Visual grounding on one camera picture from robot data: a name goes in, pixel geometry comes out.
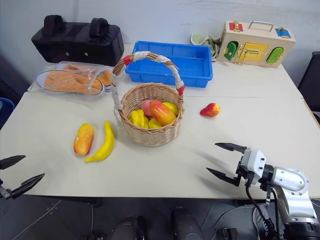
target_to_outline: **white cloth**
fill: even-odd
[[[145,59],[150,51],[137,51],[134,53],[133,62],[139,61],[141,59]]]
[[[171,60],[169,58],[167,58],[166,56],[159,55],[154,61],[157,63],[165,63],[165,62],[169,62]]]
[[[171,72],[174,76],[176,89],[180,89],[184,85],[184,82],[181,80],[180,75],[178,73],[178,70],[173,65],[170,65],[167,67],[171,70]]]
[[[119,114],[119,110],[122,109],[122,104],[120,102],[120,99],[119,99],[119,93],[118,93],[118,86],[117,86],[117,76],[112,74],[112,83],[111,83],[111,95],[112,95],[112,98],[113,98],[113,102],[114,102],[114,109],[113,109],[113,113],[114,113],[114,116],[117,120],[117,123],[120,125],[122,120],[121,120],[121,116]]]

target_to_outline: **black chair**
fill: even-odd
[[[313,112],[320,112],[320,51],[314,51],[298,86],[304,100]],[[320,117],[313,113],[320,124]]]
[[[30,84],[0,55],[0,98],[10,99],[17,105]]]

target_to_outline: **green door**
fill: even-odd
[[[272,50],[266,62],[268,64],[276,63],[283,53],[284,53],[283,47],[276,47],[275,49]]]
[[[224,56],[226,59],[231,61],[231,59],[234,57],[235,53],[237,50],[237,45],[234,42],[229,42],[228,45],[226,46],[226,51],[224,53]]]

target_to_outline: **red tape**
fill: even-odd
[[[185,85],[183,85],[182,87],[180,87],[179,89],[177,89],[179,96],[182,96],[184,94],[184,90],[185,90]]]
[[[130,59],[129,56],[125,56],[123,58],[123,62],[124,62],[124,65],[128,66],[130,63],[132,63],[132,60]]]

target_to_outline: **bag handle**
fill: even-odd
[[[44,18],[41,33],[43,36],[53,36],[64,27],[64,20],[60,15],[48,15]]]
[[[252,25],[252,24],[265,24],[265,25],[270,25],[271,27],[270,27],[269,32],[271,32],[271,30],[274,28],[273,23],[270,23],[270,22],[264,22],[264,21],[252,21],[252,22],[250,23],[250,25],[249,25],[248,29],[250,29],[250,28],[251,28],[251,25]]]
[[[118,120],[121,120],[119,110],[122,110],[123,106],[119,100],[117,78],[122,72],[122,70],[124,69],[124,66],[127,66],[132,62],[136,62],[142,59],[149,59],[157,63],[164,63],[164,65],[171,70],[173,77],[175,79],[175,87],[176,87],[176,90],[178,91],[179,100],[183,101],[185,84],[180,78],[177,66],[169,58],[165,56],[158,55],[150,51],[137,51],[134,54],[130,54],[122,58],[112,70],[113,74],[112,74],[111,92],[112,92],[112,98],[114,101],[114,108],[115,108],[114,114],[118,118]]]
[[[92,39],[101,38],[108,27],[109,23],[106,19],[97,17],[93,18],[90,24],[89,37]]]

